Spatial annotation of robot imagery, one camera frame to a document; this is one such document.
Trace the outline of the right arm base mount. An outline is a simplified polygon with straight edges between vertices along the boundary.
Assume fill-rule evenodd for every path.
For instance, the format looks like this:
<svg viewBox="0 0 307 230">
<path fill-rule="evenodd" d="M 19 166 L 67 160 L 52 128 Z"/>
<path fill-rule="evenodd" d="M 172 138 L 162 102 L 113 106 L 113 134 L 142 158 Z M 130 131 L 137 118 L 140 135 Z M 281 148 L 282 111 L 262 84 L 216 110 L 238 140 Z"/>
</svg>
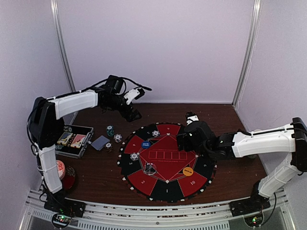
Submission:
<svg viewBox="0 0 307 230">
<path fill-rule="evenodd" d="M 250 199 L 243 199 L 238 201 L 232 201 L 229 203 L 230 211 L 233 217 L 247 215 L 254 212 L 261 212 L 263 209 L 271 207 L 269 201 L 256 202 Z"/>
</svg>

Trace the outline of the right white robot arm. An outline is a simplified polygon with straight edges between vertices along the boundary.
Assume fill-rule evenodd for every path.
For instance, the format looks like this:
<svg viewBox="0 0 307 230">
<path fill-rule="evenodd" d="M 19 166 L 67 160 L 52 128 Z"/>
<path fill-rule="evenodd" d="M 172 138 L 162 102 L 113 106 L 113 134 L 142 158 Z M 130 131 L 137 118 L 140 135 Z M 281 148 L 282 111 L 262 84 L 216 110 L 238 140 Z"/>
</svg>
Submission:
<svg viewBox="0 0 307 230">
<path fill-rule="evenodd" d="M 254 185 L 253 196 L 246 200 L 246 208 L 252 212 L 264 204 L 264 198 L 307 171 L 307 126 L 299 117 L 278 128 L 216 136 L 206 122 L 193 115 L 187 117 L 187 126 L 176 138 L 179 150 L 194 150 L 215 161 L 285 152 L 285 159 L 274 171 Z"/>
</svg>

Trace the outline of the white grey chip stack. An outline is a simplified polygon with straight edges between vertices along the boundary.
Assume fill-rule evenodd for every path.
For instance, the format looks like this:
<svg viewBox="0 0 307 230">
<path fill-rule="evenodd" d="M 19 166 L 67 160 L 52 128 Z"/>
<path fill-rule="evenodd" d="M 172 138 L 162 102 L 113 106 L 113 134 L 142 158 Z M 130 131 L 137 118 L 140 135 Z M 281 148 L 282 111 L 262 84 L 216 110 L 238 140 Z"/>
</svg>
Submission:
<svg viewBox="0 0 307 230">
<path fill-rule="evenodd" d="M 115 134 L 114 135 L 114 141 L 116 143 L 120 143 L 122 141 L 122 135 L 121 134 Z"/>
</svg>

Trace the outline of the blue small blind button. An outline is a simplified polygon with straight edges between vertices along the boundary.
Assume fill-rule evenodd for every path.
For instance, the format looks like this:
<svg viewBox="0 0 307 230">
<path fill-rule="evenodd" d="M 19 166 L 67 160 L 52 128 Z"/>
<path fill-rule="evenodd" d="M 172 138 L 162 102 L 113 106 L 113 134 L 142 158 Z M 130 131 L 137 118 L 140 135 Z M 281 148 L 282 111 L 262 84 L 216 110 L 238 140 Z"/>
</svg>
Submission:
<svg viewBox="0 0 307 230">
<path fill-rule="evenodd" d="M 148 149 L 150 146 L 151 146 L 151 143 L 150 143 L 149 141 L 144 141 L 144 142 L 142 142 L 142 144 L 141 144 L 141 147 L 142 147 L 143 149 Z"/>
</svg>

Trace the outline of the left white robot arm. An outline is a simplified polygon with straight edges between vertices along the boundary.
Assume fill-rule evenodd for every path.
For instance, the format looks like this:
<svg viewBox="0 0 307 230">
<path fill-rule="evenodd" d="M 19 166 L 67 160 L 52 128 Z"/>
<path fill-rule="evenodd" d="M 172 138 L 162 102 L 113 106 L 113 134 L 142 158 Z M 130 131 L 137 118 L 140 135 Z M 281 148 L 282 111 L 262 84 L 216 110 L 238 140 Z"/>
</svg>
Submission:
<svg viewBox="0 0 307 230">
<path fill-rule="evenodd" d="M 126 85 L 127 81 L 128 78 L 110 75 L 107 79 L 83 90 L 35 99 L 27 119 L 27 135 L 49 192 L 55 194 L 62 190 L 55 148 L 63 133 L 64 116 L 99 106 L 102 109 L 119 111 L 128 122 L 141 118 L 140 112 L 133 108 L 132 101 L 144 96 L 149 88 L 135 82 L 135 88 L 122 93 L 122 86 Z"/>
</svg>

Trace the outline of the green white chip stack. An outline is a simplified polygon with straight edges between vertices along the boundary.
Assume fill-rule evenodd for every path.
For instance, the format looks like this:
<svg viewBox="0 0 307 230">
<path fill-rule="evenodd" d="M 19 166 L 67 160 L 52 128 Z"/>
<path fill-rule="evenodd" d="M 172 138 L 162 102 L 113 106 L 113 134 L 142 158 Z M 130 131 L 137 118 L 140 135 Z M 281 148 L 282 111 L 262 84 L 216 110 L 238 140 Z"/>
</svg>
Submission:
<svg viewBox="0 0 307 230">
<path fill-rule="evenodd" d="M 114 127 L 112 125 L 109 125 L 109 126 L 106 127 L 106 134 L 109 137 L 114 136 Z"/>
</svg>

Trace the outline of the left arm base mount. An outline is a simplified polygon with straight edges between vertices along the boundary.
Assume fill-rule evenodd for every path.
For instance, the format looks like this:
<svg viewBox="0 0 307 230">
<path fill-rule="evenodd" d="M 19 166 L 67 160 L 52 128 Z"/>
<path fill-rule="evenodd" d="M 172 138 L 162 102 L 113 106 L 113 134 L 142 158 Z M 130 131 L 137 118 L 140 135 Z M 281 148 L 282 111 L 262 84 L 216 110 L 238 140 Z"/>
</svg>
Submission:
<svg viewBox="0 0 307 230">
<path fill-rule="evenodd" d="M 86 204 L 81 201 L 66 199 L 62 191 L 55 194 L 47 194 L 44 209 L 64 214 L 70 217 L 82 218 Z"/>
</svg>

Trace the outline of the white chips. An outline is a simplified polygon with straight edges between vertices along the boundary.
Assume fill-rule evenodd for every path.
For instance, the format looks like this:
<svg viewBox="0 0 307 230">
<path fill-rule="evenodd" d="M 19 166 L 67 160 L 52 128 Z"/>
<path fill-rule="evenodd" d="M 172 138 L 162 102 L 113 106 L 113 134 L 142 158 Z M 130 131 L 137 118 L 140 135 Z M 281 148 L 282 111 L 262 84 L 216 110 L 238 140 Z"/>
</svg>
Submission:
<svg viewBox="0 0 307 230">
<path fill-rule="evenodd" d="M 153 136 L 153 137 L 158 137 L 158 136 L 160 136 L 160 132 L 159 132 L 158 130 L 154 130 L 154 131 L 152 132 L 152 136 Z"/>
<path fill-rule="evenodd" d="M 138 154 L 138 153 L 132 153 L 132 154 L 130 155 L 130 159 L 131 159 L 132 161 L 137 161 L 137 160 L 139 159 L 139 154 Z"/>
</svg>

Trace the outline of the orange big blind button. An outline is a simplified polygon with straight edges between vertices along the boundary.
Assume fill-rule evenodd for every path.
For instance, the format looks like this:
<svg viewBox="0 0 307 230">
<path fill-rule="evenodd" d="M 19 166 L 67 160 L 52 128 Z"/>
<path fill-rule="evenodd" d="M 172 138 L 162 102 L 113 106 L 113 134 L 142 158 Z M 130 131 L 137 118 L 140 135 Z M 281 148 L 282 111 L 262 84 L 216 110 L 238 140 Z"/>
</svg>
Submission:
<svg viewBox="0 0 307 230">
<path fill-rule="evenodd" d="M 193 173 L 194 173 L 194 170 L 191 168 L 191 167 L 185 167 L 183 170 L 182 170 L 183 174 L 185 176 L 192 176 Z"/>
</svg>

